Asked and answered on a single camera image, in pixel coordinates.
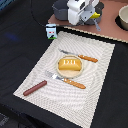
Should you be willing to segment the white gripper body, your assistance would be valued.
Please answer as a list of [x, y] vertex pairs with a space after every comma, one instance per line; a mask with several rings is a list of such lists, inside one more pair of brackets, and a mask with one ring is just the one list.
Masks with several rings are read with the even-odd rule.
[[77, 25], [80, 21], [80, 16], [83, 12], [89, 11], [91, 15], [96, 12], [95, 6], [99, 0], [69, 0], [68, 6], [68, 21], [72, 25]]

